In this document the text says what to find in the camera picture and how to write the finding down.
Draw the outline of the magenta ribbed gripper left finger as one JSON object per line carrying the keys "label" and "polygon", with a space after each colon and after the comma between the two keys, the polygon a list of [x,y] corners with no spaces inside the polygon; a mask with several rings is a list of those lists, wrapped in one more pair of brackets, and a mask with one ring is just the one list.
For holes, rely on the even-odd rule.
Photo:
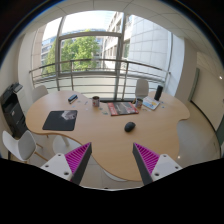
{"label": "magenta ribbed gripper left finger", "polygon": [[79,185],[91,154],[92,145],[87,143],[66,154],[57,153],[42,169]]}

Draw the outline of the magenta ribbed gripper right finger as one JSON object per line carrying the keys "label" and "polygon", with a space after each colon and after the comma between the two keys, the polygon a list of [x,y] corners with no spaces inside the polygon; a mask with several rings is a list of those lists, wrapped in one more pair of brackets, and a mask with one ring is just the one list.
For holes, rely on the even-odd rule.
{"label": "magenta ribbed gripper right finger", "polygon": [[133,155],[144,185],[182,169],[169,155],[159,155],[137,143],[133,144]]}

